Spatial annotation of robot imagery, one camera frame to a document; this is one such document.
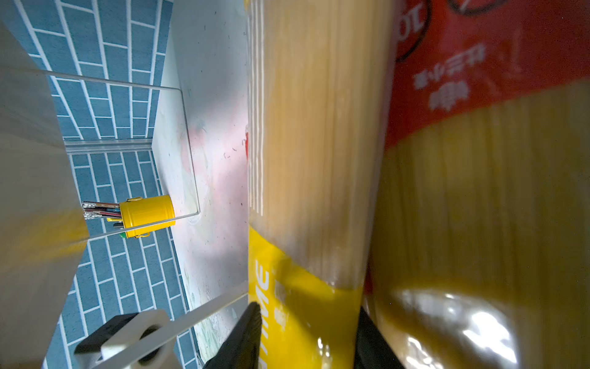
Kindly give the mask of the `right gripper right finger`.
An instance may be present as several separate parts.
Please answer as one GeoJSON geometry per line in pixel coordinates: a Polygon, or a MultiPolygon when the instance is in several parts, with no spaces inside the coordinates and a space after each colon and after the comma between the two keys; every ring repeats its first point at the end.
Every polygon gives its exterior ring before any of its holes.
{"type": "Polygon", "coordinates": [[[361,308],[356,334],[355,369],[404,369],[380,331],[361,308]]]}

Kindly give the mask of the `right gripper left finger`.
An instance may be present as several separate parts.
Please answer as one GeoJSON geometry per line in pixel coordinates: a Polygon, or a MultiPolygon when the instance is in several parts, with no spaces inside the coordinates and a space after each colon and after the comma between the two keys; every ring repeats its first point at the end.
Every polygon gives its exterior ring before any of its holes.
{"type": "Polygon", "coordinates": [[[251,302],[218,353],[205,364],[204,369],[258,368],[261,330],[261,306],[257,302],[251,302]]]}

